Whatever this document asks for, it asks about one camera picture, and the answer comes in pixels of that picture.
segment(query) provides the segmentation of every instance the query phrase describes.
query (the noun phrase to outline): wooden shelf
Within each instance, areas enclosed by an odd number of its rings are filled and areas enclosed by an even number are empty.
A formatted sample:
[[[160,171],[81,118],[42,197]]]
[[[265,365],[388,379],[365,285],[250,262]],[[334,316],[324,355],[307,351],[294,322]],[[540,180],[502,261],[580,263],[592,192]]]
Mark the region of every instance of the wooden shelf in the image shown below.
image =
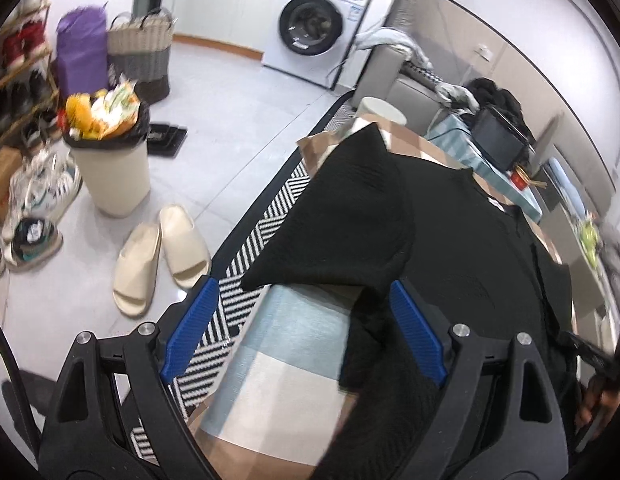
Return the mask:
[[[18,16],[15,20],[12,20],[10,23],[4,23],[2,27],[0,28],[0,37],[6,36],[10,32],[21,27],[21,25],[26,23],[28,20],[31,20],[32,18],[34,18],[34,16],[36,16],[40,12],[43,12],[44,10],[48,10],[49,8],[50,8],[50,2],[46,2],[45,4],[40,6],[39,9],[33,10],[32,12],[28,12],[26,14],[22,14],[21,16]]]
[[[18,131],[20,128],[23,128],[23,126],[25,126],[28,122],[30,122],[37,112],[45,110],[46,108],[50,108],[50,106],[54,104],[58,96],[59,96],[59,90],[56,90],[56,89],[53,90],[52,95],[50,97],[48,97],[47,99],[44,99],[39,104],[33,106],[32,110],[30,110],[27,114],[19,117],[16,121],[14,121],[10,125],[10,128],[5,130],[2,136],[0,137],[0,144],[4,142],[5,139],[9,139],[16,131]]]
[[[17,77],[20,73],[25,72],[27,69],[31,68],[35,63],[38,63],[39,61],[44,59],[46,56],[49,56],[51,53],[52,53],[52,50],[50,49],[50,47],[46,47],[45,51],[43,51],[38,56],[33,57],[31,59],[27,59],[26,62],[22,64],[20,67],[18,67],[16,70],[13,70],[12,72],[8,72],[6,75],[4,75],[0,79],[0,90],[4,88],[15,77]]]

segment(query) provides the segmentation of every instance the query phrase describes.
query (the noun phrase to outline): blue and white tablecloth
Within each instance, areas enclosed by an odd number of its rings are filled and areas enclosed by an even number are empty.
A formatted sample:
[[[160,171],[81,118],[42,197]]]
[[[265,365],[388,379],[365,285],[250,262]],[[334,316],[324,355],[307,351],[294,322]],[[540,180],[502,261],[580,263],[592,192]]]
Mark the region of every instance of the blue and white tablecloth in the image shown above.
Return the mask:
[[[448,115],[426,134],[425,139],[463,165],[472,168],[495,190],[518,205],[533,222],[538,223],[541,220],[541,208],[530,188],[527,187],[520,191],[506,174],[501,173],[485,160],[479,149],[472,143],[468,127],[457,116]]]

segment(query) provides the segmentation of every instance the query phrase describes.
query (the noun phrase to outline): blue gripper pad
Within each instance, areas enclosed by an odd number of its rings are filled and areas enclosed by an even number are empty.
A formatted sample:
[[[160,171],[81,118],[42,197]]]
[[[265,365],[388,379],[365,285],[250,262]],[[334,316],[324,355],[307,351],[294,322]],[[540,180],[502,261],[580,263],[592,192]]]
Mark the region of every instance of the blue gripper pad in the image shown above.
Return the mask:
[[[185,373],[218,302],[219,282],[209,278],[165,346],[165,362],[161,370],[164,384]]]
[[[448,376],[443,346],[400,282],[390,286],[390,309],[422,373],[442,387]]]

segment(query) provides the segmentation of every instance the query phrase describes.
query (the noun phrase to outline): washing machine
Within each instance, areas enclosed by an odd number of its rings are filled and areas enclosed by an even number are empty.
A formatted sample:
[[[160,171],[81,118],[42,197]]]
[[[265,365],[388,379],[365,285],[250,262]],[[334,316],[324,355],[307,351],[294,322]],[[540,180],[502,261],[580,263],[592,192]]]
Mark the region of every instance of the washing machine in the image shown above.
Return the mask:
[[[370,0],[282,0],[262,63],[332,88]]]

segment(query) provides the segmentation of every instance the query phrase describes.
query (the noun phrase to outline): sofa armrest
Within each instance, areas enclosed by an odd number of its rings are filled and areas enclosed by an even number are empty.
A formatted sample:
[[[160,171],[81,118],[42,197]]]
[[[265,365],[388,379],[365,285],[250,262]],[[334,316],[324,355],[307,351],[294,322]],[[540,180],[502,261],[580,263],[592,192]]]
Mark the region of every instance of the sofa armrest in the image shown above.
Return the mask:
[[[404,61],[405,55],[390,46],[375,47],[366,71],[357,85],[352,105],[359,107],[361,100],[369,96],[385,100]]]

